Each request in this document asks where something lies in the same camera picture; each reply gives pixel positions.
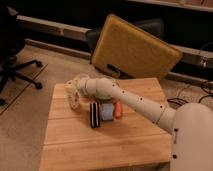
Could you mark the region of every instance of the chair wheel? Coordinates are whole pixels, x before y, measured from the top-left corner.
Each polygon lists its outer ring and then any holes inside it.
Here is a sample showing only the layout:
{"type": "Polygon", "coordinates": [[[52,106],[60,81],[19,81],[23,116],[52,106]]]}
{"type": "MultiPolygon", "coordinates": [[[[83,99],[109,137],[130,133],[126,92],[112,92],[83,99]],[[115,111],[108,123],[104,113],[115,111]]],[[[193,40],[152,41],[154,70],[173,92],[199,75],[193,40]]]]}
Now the chair wheel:
{"type": "Polygon", "coordinates": [[[4,106],[4,105],[6,105],[7,103],[6,103],[6,101],[4,100],[4,99],[0,99],[0,106],[4,106]]]}
{"type": "Polygon", "coordinates": [[[41,63],[40,61],[36,61],[36,66],[40,68],[40,67],[42,67],[43,65],[42,65],[42,63],[41,63]]]}
{"type": "Polygon", "coordinates": [[[42,84],[41,83],[35,83],[36,89],[42,89],[42,84]]]}

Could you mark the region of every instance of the hole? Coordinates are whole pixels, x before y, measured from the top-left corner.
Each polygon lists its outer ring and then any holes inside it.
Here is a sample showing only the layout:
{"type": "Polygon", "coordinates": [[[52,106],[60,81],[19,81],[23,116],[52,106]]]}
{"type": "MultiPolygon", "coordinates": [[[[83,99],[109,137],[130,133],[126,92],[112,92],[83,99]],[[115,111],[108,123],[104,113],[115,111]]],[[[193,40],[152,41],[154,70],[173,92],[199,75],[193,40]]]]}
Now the hole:
{"type": "Polygon", "coordinates": [[[177,159],[177,155],[176,154],[173,154],[172,157],[173,157],[173,159],[177,159]]]}

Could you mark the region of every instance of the yellow board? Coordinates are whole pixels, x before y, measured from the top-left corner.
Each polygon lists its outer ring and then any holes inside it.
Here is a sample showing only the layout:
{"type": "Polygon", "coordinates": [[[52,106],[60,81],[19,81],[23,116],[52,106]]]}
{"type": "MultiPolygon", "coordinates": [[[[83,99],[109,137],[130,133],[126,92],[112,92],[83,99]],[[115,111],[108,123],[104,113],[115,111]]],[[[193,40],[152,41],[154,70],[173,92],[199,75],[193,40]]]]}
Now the yellow board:
{"type": "Polygon", "coordinates": [[[92,57],[92,64],[118,77],[109,66],[134,78],[161,79],[181,59],[182,52],[144,30],[109,15],[92,57]]]}

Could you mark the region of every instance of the wood plank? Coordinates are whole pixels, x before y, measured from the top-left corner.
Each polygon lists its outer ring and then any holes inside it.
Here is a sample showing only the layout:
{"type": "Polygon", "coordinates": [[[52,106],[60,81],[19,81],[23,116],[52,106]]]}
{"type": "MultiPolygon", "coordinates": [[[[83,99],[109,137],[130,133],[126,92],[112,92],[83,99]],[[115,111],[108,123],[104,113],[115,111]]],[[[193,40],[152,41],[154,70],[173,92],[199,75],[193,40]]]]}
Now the wood plank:
{"type": "MultiPolygon", "coordinates": [[[[155,78],[119,80],[133,93],[168,105],[155,78]]],[[[40,171],[95,170],[168,162],[171,136],[123,105],[123,117],[91,129],[89,102],[71,110],[64,84],[55,86],[40,171]]]]}
{"type": "Polygon", "coordinates": [[[81,142],[113,140],[118,138],[130,138],[151,136],[165,133],[159,127],[153,125],[144,117],[129,113],[128,116],[113,122],[101,122],[101,127],[91,129],[89,123],[89,111],[82,118],[49,120],[45,145],[81,142]]]}
{"type": "Polygon", "coordinates": [[[44,146],[40,171],[78,171],[167,162],[168,134],[44,146]]]}

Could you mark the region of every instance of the small object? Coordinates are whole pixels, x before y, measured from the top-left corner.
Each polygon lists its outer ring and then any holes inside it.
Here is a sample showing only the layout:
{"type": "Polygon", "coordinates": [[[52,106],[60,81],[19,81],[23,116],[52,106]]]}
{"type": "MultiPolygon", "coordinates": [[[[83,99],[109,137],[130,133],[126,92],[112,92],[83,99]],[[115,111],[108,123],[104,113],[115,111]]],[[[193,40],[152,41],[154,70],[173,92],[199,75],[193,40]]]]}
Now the small object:
{"type": "Polygon", "coordinates": [[[98,103],[90,104],[90,126],[91,128],[100,127],[98,103]]]}
{"type": "Polygon", "coordinates": [[[114,105],[111,103],[102,104],[102,110],[100,111],[101,119],[103,121],[112,121],[114,119],[113,116],[114,105]]]}
{"type": "Polygon", "coordinates": [[[76,109],[79,106],[79,95],[73,81],[68,81],[65,85],[68,102],[71,109],[76,109]]]}
{"type": "Polygon", "coordinates": [[[120,119],[122,117],[122,106],[121,101],[117,101],[115,103],[115,118],[120,119]]]}

